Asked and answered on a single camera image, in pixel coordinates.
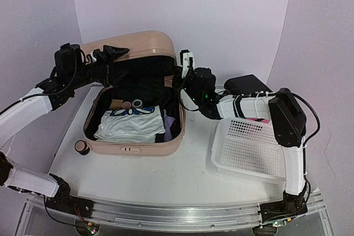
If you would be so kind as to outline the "pink hard-shell suitcase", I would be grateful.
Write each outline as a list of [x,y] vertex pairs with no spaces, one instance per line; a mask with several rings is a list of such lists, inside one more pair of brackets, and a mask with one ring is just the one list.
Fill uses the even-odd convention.
[[[185,134],[186,113],[179,102],[175,84],[178,74],[176,53],[171,38],[157,30],[130,33],[92,41],[82,46],[85,53],[104,45],[128,48],[129,53],[117,60],[114,69],[129,70],[116,87],[105,87],[94,99],[84,124],[84,140],[75,144],[80,153],[94,151],[110,155],[168,155],[178,149]],[[164,142],[164,134],[157,134],[154,143],[106,143],[98,141],[94,134],[101,117],[109,109],[113,99],[132,104],[131,108],[160,108],[175,118],[172,125],[173,139]]]

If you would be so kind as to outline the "white printed t-shirt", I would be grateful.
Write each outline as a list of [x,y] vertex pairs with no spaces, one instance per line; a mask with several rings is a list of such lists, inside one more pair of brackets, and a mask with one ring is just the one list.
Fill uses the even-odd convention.
[[94,137],[106,143],[154,143],[164,134],[163,117],[158,106],[109,110],[101,117]]

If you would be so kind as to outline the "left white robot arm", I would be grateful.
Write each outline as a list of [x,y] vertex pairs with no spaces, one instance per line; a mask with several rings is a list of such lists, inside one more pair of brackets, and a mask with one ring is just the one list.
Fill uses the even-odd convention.
[[125,70],[115,71],[118,59],[128,48],[104,45],[85,53],[78,44],[64,44],[54,54],[55,66],[45,80],[1,111],[1,190],[32,193],[53,201],[59,210],[74,208],[70,186],[62,178],[46,173],[69,119],[79,102],[68,111],[55,113],[75,96],[82,98],[85,86],[100,83],[105,87],[116,83]]

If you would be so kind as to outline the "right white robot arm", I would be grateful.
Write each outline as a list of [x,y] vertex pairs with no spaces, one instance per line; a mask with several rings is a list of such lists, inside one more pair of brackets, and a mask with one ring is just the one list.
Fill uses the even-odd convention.
[[261,212],[276,217],[306,212],[305,191],[310,185],[305,177],[306,115],[298,103],[301,97],[287,88],[273,92],[253,74],[228,79],[222,92],[215,91],[215,83],[216,77],[210,69],[188,67],[181,72],[179,88],[206,118],[270,121],[274,138],[283,150],[283,199],[262,206]]

